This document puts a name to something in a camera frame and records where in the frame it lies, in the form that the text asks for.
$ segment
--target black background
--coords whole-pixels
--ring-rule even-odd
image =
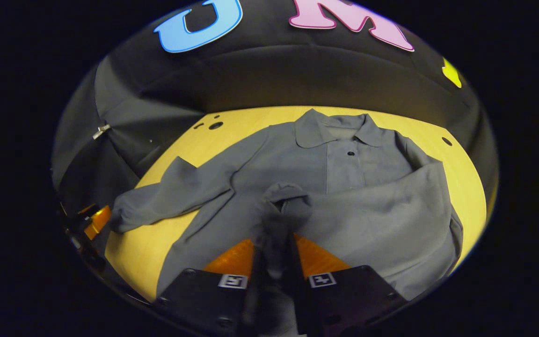
[[[0,335],[177,335],[116,296],[61,232],[49,180],[58,118],[88,69],[187,1],[0,2]],[[539,2],[362,1],[471,81],[500,150],[484,236],[377,336],[539,335]]]

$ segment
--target gray jacket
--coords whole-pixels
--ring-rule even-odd
[[[268,228],[267,198],[283,198],[276,186],[285,185],[314,203],[298,209],[306,220],[298,234],[351,266],[369,264],[407,299],[460,254],[462,227],[441,162],[368,114],[327,117],[313,109],[198,168],[177,157],[159,183],[118,196],[110,224],[122,233],[200,209],[165,258],[159,295],[184,268],[203,269],[259,237]]]

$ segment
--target yellow table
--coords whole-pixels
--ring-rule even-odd
[[[451,202],[464,227],[463,249],[456,265],[458,267],[486,225],[486,199],[480,178],[467,153],[446,129],[407,117],[376,111],[314,106],[263,107],[205,115],[167,149],[137,187],[158,183],[176,156],[199,167],[244,137],[269,125],[293,122],[312,108],[328,116],[368,113],[381,128],[397,130],[411,138],[426,154],[444,163]],[[223,125],[209,130],[209,126],[216,122],[223,122]],[[445,143],[443,137],[452,145]],[[141,226],[124,234],[112,232],[105,257],[130,286],[147,300],[153,301],[163,260],[196,213],[194,211],[176,218],[159,220],[151,226]]]

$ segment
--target pink letter m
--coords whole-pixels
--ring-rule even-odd
[[[335,28],[336,22],[328,19],[323,14],[321,9],[323,7],[353,32],[360,32],[363,25],[365,25],[365,21],[370,19],[374,24],[374,28],[370,29],[372,36],[405,51],[415,50],[398,26],[364,7],[356,4],[347,5],[340,0],[294,0],[294,2],[295,6],[297,6],[297,15],[291,17],[289,22],[295,27],[311,29]]]

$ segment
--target metal clip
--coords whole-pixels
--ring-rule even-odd
[[[109,128],[111,128],[111,126],[109,124],[104,125],[104,126],[99,126],[97,128],[97,130],[98,130],[97,133],[95,133],[93,135],[93,139],[99,138],[99,136],[101,136],[103,134],[103,132],[106,132],[107,130],[109,130]]]

